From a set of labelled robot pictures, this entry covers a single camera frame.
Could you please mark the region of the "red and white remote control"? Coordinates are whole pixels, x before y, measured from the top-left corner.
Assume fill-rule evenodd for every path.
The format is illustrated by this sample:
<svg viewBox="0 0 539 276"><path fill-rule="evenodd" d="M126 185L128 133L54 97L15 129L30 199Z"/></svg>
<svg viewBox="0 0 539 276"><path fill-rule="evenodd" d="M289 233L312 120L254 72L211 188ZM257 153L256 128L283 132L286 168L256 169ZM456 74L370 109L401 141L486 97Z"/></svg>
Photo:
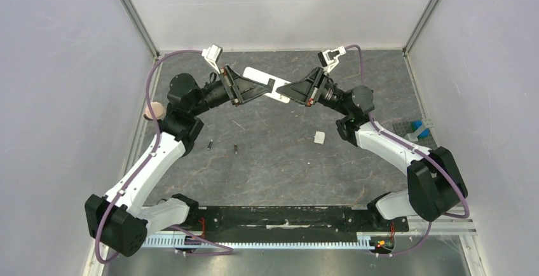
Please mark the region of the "red and white remote control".
<svg viewBox="0 0 539 276"><path fill-rule="evenodd" d="M247 79L251 79L252 81L256 81L256 82L264 83L264 84L268 84L270 80L273 79L275 82L273 84L272 91L270 93L265 93L264 96L269 97L273 100L276 100L284 104L288 104L290 102L290 99L287 96L284 96L276 92L276 89L278 87L289 84L289 81L276 77L274 75L268 74L266 72L260 71L258 69L254 69L253 67L246 67L243 71L242 76Z"/></svg>

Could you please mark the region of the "white battery cover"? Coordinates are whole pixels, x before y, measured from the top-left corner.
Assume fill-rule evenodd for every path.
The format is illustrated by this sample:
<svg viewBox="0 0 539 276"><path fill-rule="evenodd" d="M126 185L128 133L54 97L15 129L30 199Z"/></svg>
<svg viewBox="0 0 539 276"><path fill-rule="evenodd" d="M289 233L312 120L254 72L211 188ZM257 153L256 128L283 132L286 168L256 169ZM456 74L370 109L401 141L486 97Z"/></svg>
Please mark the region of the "white battery cover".
<svg viewBox="0 0 539 276"><path fill-rule="evenodd" d="M325 132L316 131L313 142L315 144L323 144L324 141L325 141Z"/></svg>

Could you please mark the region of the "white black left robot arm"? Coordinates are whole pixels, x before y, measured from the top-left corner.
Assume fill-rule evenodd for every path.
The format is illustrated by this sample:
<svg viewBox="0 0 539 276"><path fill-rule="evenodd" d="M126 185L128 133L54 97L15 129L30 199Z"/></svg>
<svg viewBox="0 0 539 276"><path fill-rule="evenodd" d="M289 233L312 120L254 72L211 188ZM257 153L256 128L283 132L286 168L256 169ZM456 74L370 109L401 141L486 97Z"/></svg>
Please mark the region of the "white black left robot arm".
<svg viewBox="0 0 539 276"><path fill-rule="evenodd" d="M165 172L193 149L203 122L199 115L227 102L235 106L246 104L267 93L272 93L275 79L252 80L224 66L216 74L217 80L200 87L194 77L181 73L172 78L167 94L165 116L151 120L156 127L153 142L128 173L104 195L91 195L85 202L89 234L95 240L95 255L106 263L100 253L104 244L117 254L129 257L135 254L146 238L157 231L180 226L193 230L200 215L176 196L163 203L146 207L150 192Z"/></svg>

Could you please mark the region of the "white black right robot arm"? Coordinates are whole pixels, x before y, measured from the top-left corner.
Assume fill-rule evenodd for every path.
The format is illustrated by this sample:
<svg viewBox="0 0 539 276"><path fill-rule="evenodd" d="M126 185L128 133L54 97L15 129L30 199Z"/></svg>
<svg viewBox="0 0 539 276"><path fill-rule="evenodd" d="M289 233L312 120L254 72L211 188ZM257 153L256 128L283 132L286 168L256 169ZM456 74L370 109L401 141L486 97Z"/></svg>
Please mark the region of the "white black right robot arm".
<svg viewBox="0 0 539 276"><path fill-rule="evenodd" d="M406 176L406 190L385 193L369 203L371 228L384 230L398 217L419 216L428 222L441 216L469 217L467 187L450 150L420 146L383 128L370 115L374 110L370 88L359 85L344 91L317 67L304 79L275 91L298 104L321 104L343 114L336 121L342 140L378 155Z"/></svg>

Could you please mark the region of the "black stand with pink knob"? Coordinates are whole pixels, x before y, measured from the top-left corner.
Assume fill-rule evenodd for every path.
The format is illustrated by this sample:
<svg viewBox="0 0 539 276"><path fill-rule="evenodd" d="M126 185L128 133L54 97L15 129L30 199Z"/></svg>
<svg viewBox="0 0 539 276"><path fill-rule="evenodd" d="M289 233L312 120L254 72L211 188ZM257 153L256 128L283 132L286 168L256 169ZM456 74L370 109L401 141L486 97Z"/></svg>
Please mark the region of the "black stand with pink knob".
<svg viewBox="0 0 539 276"><path fill-rule="evenodd" d="M151 102L149 106L145 107L143 118L145 120L161 120L165 117L166 109L160 102Z"/></svg>

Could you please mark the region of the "grey lego baseplate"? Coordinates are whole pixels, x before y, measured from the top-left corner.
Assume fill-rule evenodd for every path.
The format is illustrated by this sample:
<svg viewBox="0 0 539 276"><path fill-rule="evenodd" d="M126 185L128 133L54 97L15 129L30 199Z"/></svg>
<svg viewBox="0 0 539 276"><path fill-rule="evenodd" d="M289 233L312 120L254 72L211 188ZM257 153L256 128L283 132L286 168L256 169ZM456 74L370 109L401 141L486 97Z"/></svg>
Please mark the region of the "grey lego baseplate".
<svg viewBox="0 0 539 276"><path fill-rule="evenodd" d="M394 132L398 136L430 149L437 147L436 141L430 131L433 126L433 121L430 119L402 121L392 125Z"/></svg>

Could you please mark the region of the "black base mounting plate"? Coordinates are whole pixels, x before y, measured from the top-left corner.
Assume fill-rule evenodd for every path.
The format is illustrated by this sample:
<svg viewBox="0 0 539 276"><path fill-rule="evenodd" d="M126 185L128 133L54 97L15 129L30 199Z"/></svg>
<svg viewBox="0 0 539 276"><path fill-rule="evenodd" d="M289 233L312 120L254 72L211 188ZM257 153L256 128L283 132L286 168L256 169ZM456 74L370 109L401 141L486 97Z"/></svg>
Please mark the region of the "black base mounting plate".
<svg viewBox="0 0 539 276"><path fill-rule="evenodd" d="M384 220L365 207L206 206L189 212L180 226L212 242L353 242L358 233L409 231L406 217Z"/></svg>

